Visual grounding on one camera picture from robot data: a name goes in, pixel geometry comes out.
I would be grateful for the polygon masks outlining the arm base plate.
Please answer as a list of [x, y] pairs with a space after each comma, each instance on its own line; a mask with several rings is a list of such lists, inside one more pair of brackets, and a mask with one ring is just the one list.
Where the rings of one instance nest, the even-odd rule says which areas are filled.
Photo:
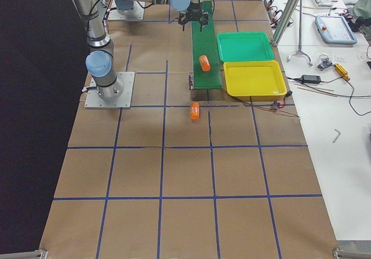
[[91, 78], [84, 107], [86, 109], [130, 109], [135, 72], [116, 72], [117, 78], [109, 87], [99, 87]]
[[110, 9], [108, 21], [143, 21], [144, 9], [134, 5], [131, 10], [118, 10], [116, 7]]

